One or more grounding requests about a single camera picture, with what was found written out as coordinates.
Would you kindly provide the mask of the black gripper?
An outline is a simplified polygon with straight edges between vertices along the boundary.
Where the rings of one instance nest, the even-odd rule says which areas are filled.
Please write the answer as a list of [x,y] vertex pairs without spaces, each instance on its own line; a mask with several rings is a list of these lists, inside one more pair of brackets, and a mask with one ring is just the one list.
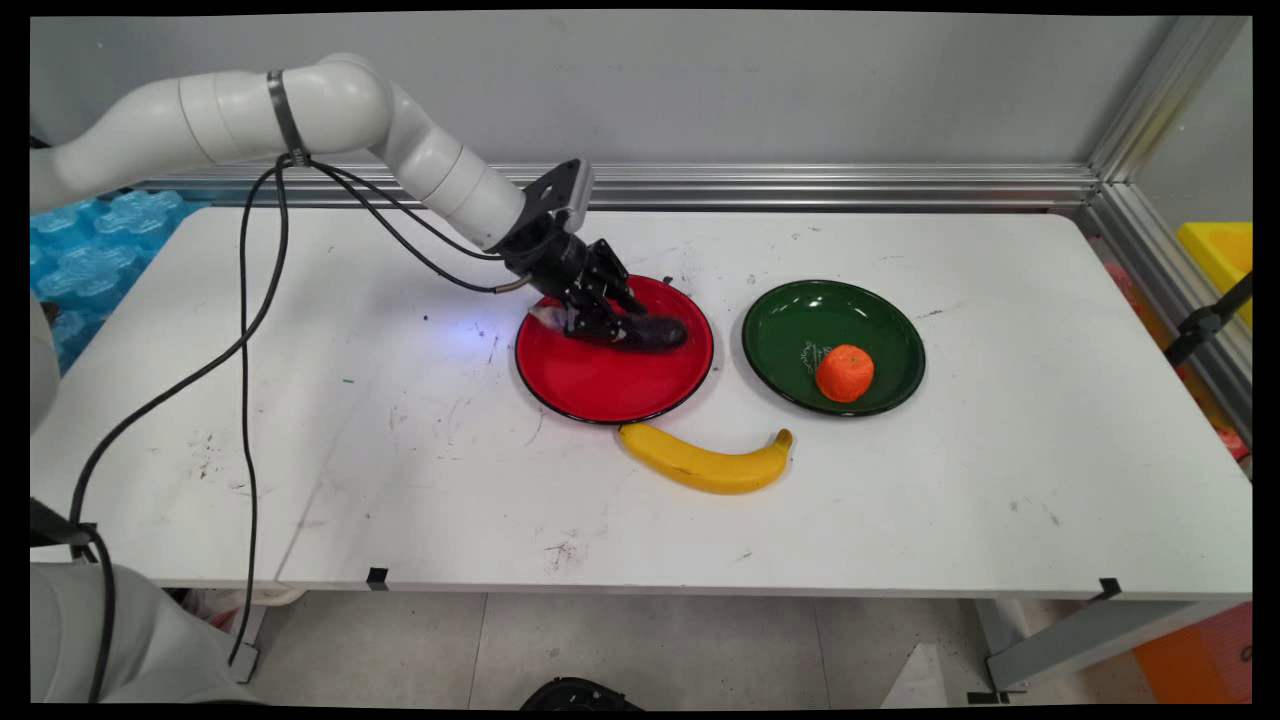
[[[628,332],[613,305],[646,315],[628,284],[630,274],[607,240],[586,242],[553,215],[539,213],[498,243],[498,256],[545,296],[561,300],[562,334],[585,343],[621,343]],[[588,270],[590,281],[580,277]]]

